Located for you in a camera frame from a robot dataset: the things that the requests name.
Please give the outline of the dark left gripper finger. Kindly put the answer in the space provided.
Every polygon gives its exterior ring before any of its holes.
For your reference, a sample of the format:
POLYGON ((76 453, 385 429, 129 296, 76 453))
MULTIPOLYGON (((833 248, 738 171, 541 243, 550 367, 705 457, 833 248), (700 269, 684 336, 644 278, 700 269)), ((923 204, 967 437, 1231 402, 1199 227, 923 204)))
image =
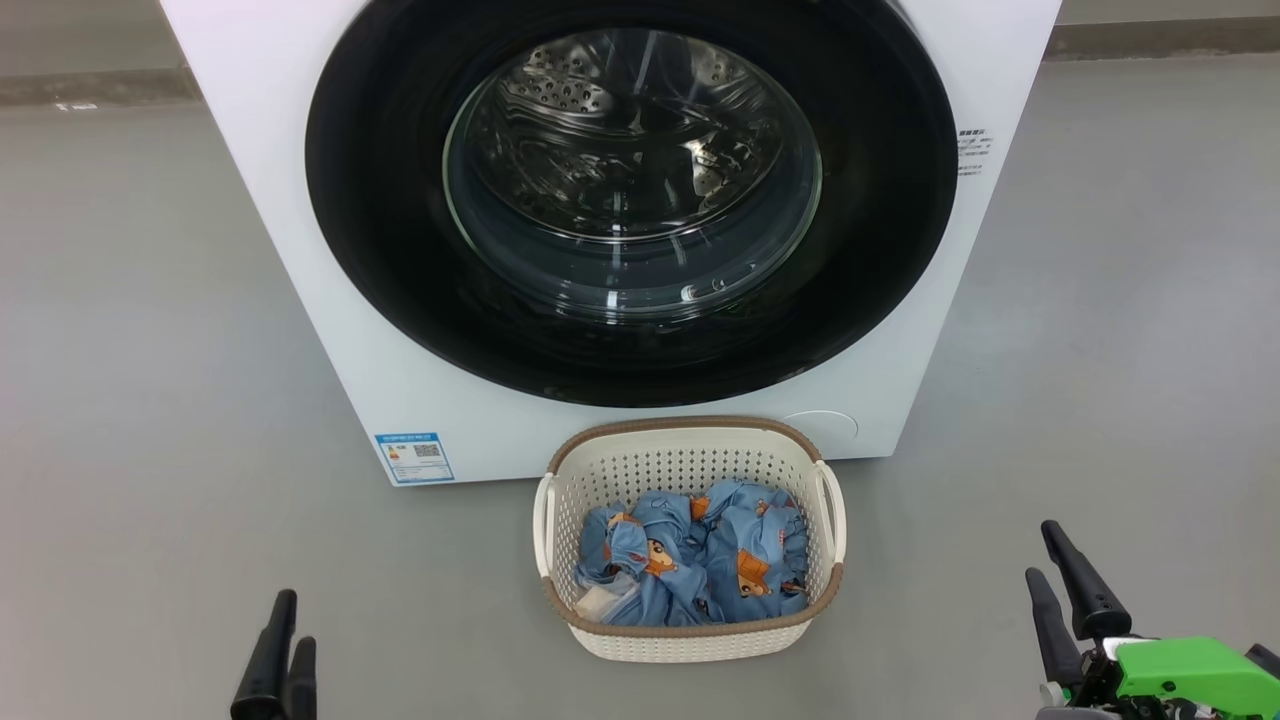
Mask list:
POLYGON ((307 635, 298 641, 285 678, 283 705, 287 720, 317 720, 317 643, 307 635))
POLYGON ((288 719, 284 693, 296 611, 297 593, 279 591, 230 703, 230 720, 288 719))

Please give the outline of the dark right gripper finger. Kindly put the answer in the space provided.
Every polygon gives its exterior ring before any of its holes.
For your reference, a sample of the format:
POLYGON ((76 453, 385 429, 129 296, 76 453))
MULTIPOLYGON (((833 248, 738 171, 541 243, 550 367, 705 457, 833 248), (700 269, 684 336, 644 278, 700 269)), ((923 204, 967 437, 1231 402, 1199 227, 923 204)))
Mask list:
POLYGON ((1071 630, 1078 641, 1129 635, 1132 615, 1102 579, 1092 561, 1055 520, 1039 525, 1050 560, 1057 566, 1071 605, 1071 630))
POLYGON ((1064 621, 1053 588, 1036 568, 1025 570, 1025 582, 1046 680, 1060 685, 1079 685, 1083 683, 1082 653, 1064 621))

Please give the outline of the cream perforated laundry basket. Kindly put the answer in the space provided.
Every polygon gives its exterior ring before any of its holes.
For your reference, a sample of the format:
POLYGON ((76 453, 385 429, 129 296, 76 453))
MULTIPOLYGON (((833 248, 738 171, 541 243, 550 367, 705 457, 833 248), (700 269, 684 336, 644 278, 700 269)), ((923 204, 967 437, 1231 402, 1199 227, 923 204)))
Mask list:
POLYGON ((819 450, 792 427, 750 416, 660 418, 579 433, 552 456, 532 505, 535 565, 550 606, 589 653, 630 664, 704 664, 788 648, 835 601, 847 538, 844 495, 819 450), (613 626, 575 612, 582 589, 573 571, 590 509, 631 505, 648 491, 691 497, 724 479, 795 498, 809 534, 805 610, 705 626, 613 626))

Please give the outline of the blue energy label sticker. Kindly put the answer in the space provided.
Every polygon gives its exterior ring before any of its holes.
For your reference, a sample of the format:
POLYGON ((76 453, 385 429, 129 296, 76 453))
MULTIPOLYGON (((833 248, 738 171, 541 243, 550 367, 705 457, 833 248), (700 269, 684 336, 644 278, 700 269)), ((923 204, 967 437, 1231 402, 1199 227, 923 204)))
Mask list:
POLYGON ((376 434, 372 441, 394 487, 456 482, 438 433, 376 434))

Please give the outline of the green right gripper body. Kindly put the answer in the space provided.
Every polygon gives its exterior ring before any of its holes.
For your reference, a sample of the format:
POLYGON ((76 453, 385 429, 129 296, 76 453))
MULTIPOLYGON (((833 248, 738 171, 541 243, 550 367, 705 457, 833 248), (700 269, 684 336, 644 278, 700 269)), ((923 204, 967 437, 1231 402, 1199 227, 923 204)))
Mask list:
POLYGON ((1059 664, 1036 720, 1280 720, 1280 655, 1211 637, 1112 637, 1059 664))

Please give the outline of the perforated steel washer drum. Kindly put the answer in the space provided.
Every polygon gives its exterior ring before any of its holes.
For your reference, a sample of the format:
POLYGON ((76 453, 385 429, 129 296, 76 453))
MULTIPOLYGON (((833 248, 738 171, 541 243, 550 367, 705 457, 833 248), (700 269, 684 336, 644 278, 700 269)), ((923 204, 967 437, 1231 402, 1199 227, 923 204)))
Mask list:
POLYGON ((799 246, 820 150, 746 58, 658 29, 530 47, 457 113, 445 196, 472 254, 566 311, 621 323, 727 304, 799 246))

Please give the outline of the white front-load washing machine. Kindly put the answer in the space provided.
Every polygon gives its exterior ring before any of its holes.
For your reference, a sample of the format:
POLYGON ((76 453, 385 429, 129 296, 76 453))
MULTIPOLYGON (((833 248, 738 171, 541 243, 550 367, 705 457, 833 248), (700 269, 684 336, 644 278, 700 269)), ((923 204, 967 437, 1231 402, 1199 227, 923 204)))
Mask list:
POLYGON ((856 420, 859 457, 891 455, 1062 5, 888 0, 940 64, 957 105, 956 137, 987 129, 995 147, 980 176, 957 177, 934 258, 882 323, 819 366, 748 395, 675 407, 599 407, 526 395, 444 361, 392 325, 335 260, 308 192, 308 114, 332 50, 369 0, 160 3, 384 473, 374 436, 438 433, 453 483, 540 477, 579 433, 660 418, 782 423, 795 413, 831 410, 856 420))

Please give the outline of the round white filter cover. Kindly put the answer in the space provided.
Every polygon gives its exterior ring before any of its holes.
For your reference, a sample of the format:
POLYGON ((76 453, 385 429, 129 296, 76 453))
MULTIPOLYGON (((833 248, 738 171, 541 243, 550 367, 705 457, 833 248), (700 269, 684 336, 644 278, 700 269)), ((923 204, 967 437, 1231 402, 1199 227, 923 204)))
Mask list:
POLYGON ((804 434, 826 459, 845 460, 859 457, 859 425, 847 414, 831 410, 810 410, 787 415, 781 421, 804 434))

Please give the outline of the black round glass washer door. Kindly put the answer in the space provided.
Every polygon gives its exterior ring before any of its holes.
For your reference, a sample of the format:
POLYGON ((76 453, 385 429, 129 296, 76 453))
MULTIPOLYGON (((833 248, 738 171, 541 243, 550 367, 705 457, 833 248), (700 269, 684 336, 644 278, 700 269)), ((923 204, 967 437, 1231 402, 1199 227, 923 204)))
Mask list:
POLYGON ((957 197, 956 102, 888 0, 367 0, 320 74, 306 174, 360 293, 444 361, 599 407, 675 407, 776 386, 851 347, 934 258, 957 197), (658 29, 746 58, 803 109, 820 201, 794 252, 727 304, 609 323, 499 277, 466 245, 443 159, 471 92, 557 38, 658 29))

